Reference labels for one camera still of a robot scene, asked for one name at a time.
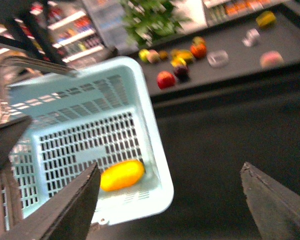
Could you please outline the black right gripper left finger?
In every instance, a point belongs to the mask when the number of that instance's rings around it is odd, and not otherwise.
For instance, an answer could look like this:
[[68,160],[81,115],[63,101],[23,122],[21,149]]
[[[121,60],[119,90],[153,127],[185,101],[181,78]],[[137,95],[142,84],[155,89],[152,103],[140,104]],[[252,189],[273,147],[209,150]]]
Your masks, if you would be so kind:
[[91,164],[0,240],[85,240],[98,202],[101,173]]

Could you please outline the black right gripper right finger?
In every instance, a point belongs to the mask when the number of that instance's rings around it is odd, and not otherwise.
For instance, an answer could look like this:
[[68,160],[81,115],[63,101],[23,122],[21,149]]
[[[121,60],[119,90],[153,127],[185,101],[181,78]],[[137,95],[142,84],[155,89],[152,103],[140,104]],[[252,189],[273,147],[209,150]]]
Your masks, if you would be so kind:
[[263,240],[300,240],[300,196],[249,162],[240,170],[246,202]]

